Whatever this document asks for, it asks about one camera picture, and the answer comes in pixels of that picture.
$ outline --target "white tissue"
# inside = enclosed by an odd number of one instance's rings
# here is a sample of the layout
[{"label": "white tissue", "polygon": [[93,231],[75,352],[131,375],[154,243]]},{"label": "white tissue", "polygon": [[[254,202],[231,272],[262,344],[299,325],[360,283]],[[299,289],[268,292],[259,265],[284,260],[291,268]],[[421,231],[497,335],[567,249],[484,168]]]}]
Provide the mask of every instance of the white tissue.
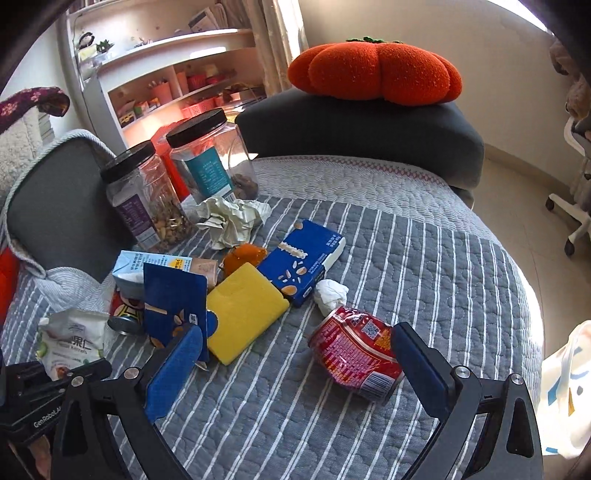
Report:
[{"label": "white tissue", "polygon": [[228,202],[221,197],[210,197],[197,205],[199,218],[206,218],[197,227],[209,228],[211,248],[236,247],[251,240],[251,231],[259,223],[265,223],[271,214],[271,207],[256,200]]},{"label": "white tissue", "polygon": [[314,301],[322,312],[328,317],[334,309],[347,303],[349,289],[334,280],[320,280],[314,289]]}]

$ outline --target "white bag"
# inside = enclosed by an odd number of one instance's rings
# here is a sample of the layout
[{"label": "white bag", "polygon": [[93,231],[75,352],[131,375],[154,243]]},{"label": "white bag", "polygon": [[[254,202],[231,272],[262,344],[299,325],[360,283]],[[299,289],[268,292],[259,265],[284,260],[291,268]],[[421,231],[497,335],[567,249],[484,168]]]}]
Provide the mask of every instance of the white bag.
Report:
[{"label": "white bag", "polygon": [[542,362],[536,410],[543,455],[575,458],[591,437],[591,320],[569,335],[569,342]]}]

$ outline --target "black jar lid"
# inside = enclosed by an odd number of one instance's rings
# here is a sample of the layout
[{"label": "black jar lid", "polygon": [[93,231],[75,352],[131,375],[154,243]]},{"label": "black jar lid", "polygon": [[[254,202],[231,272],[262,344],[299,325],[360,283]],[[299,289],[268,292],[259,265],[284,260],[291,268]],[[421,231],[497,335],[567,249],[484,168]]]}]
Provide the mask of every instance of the black jar lid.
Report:
[{"label": "black jar lid", "polygon": [[113,183],[133,172],[155,153],[156,149],[152,142],[146,140],[129,150],[125,150],[121,155],[117,155],[116,158],[107,163],[106,167],[101,170],[100,177],[105,183]]},{"label": "black jar lid", "polygon": [[194,116],[178,127],[173,128],[166,135],[166,140],[172,148],[182,147],[213,132],[217,127],[221,127],[227,121],[228,119],[223,109],[216,108]]}]

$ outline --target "curtain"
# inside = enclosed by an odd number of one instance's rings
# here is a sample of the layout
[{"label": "curtain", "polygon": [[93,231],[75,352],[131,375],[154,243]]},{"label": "curtain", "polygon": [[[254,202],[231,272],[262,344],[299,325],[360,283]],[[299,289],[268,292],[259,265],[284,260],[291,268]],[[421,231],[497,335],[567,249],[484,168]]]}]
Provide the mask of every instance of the curtain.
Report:
[{"label": "curtain", "polygon": [[308,48],[298,0],[243,0],[265,73],[267,95],[291,87],[287,67]]}]

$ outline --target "chair wheel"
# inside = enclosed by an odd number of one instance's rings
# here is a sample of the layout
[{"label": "chair wheel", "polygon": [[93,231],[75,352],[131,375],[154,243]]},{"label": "chair wheel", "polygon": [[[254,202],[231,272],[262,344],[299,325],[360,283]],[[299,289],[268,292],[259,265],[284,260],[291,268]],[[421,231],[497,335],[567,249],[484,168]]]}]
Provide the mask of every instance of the chair wheel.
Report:
[{"label": "chair wheel", "polygon": [[570,257],[571,255],[574,254],[574,245],[570,240],[567,240],[566,243],[564,244],[564,253]]}]

